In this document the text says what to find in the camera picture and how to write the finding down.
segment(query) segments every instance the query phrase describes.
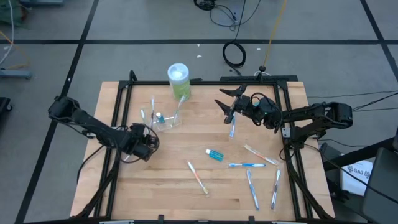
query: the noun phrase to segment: wooden surface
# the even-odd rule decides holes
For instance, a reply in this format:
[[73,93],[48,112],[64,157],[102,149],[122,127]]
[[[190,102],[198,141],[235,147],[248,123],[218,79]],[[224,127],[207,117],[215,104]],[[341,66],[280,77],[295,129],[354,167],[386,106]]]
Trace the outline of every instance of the wooden surface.
[[[303,83],[288,84],[292,107],[308,105]],[[99,94],[95,117],[106,124],[111,123],[117,86],[117,82],[104,82]],[[233,98],[219,92],[219,88],[232,90],[237,86],[192,86],[191,98],[181,109],[183,124],[158,133],[160,148],[148,162],[121,164],[113,219],[153,220],[159,214],[165,215],[166,220],[247,220],[249,215],[254,215],[256,220],[295,219],[284,163],[279,165],[281,177],[275,210],[270,209],[277,170],[275,166],[267,164],[265,168],[251,169],[259,211],[254,206],[246,168],[228,168],[230,162],[265,162],[245,150],[244,144],[279,160],[282,139],[280,132],[274,134],[274,130],[257,127],[250,119],[241,115],[237,117],[234,139],[230,139],[230,125],[223,123],[223,112],[213,100],[218,99],[230,105]],[[254,92],[261,92],[275,100],[273,88],[270,86],[248,86],[245,94],[251,95]],[[173,111],[178,104],[171,97],[169,86],[134,86],[128,124],[142,121],[140,109],[150,107],[152,95],[156,100],[155,109],[163,113]],[[308,122],[301,121],[296,125],[302,126]],[[307,144],[316,146],[317,142],[308,140]],[[85,157],[98,147],[97,140],[89,140]],[[205,154],[206,149],[223,153],[224,160],[219,162],[210,158]],[[308,188],[326,212],[334,216],[319,153],[306,147],[302,149],[302,159]],[[187,160],[193,164],[208,188],[209,197],[205,196],[188,168]],[[103,161],[104,150],[82,170],[71,215],[80,212],[98,188]],[[299,190],[298,194],[302,216],[305,217]],[[106,192],[102,214],[107,201]]]

